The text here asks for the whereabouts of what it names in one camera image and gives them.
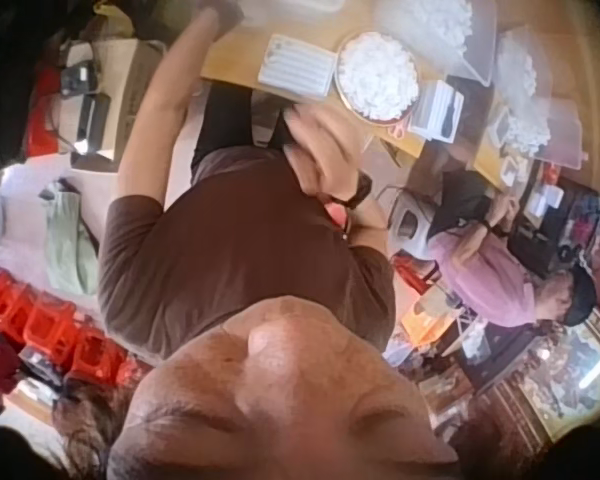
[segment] transparent plastic box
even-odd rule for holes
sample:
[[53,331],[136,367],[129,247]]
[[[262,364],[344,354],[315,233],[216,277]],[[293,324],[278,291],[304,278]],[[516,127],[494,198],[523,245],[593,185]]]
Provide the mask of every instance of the transparent plastic box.
[[543,99],[548,110],[551,140],[542,147],[536,158],[561,167],[580,170],[582,168],[582,123],[578,107],[571,100]]
[[491,85],[496,52],[498,9],[494,0],[469,0],[472,30],[464,55],[412,14],[408,0],[379,0],[375,24],[400,39],[416,55],[445,75],[457,75]]
[[294,20],[322,20],[338,13],[348,0],[270,0],[277,12]]
[[[501,58],[501,46],[504,42],[512,42],[516,51],[513,55]],[[531,58],[536,72],[536,89],[533,95],[529,95],[524,83],[528,57]],[[544,47],[531,27],[525,25],[499,36],[494,84],[516,117],[533,120],[548,115],[549,104],[542,99],[551,98],[553,75]]]

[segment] pink shirt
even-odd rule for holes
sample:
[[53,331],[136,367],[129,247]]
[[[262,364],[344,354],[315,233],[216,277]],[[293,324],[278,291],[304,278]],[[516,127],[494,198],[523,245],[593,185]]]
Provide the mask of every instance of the pink shirt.
[[439,233],[429,240],[429,253],[436,259],[447,284],[464,303],[502,327],[534,323],[535,297],[525,268],[495,235],[487,235],[480,251],[457,269],[451,255],[466,231]]

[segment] cotton balls in bowl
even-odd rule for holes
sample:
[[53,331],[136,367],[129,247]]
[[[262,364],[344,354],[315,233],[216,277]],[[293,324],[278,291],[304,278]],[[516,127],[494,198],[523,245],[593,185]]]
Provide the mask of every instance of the cotton balls in bowl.
[[381,125],[402,120],[419,93],[413,56],[397,40],[376,32],[344,45],[336,83],[351,110]]

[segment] cotton ball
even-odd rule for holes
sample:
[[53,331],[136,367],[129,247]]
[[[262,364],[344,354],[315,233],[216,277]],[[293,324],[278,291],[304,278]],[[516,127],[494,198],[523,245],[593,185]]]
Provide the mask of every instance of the cotton ball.
[[402,45],[379,33],[349,42],[338,79],[355,111],[370,120],[397,120],[418,97],[416,69]]
[[473,7],[467,0],[410,0],[408,5],[418,21],[464,55],[473,34]]
[[546,118],[531,122],[515,116],[509,117],[506,141],[520,153],[535,155],[549,140],[551,131]]
[[[533,64],[533,57],[511,35],[505,35],[500,41],[497,65],[503,81],[512,82],[512,79],[519,78],[522,74],[525,95],[531,98],[536,94],[538,72]],[[518,70],[520,66],[523,67],[522,72]]]

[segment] hand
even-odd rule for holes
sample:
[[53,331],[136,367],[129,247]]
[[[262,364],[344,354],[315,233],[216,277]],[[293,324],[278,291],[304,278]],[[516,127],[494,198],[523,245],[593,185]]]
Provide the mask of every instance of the hand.
[[489,225],[495,227],[499,224],[502,219],[515,209],[515,204],[517,204],[517,200],[513,196],[505,193],[498,193],[491,202],[491,208],[489,208],[489,212],[486,216]]
[[501,222],[502,228],[505,232],[511,231],[513,228],[513,222],[515,222],[518,213],[520,213],[520,202],[517,198],[511,197],[507,208],[507,213]]
[[358,189],[362,135],[331,107],[298,105],[285,112],[298,143],[285,147],[287,160],[310,196],[329,195],[348,201]]

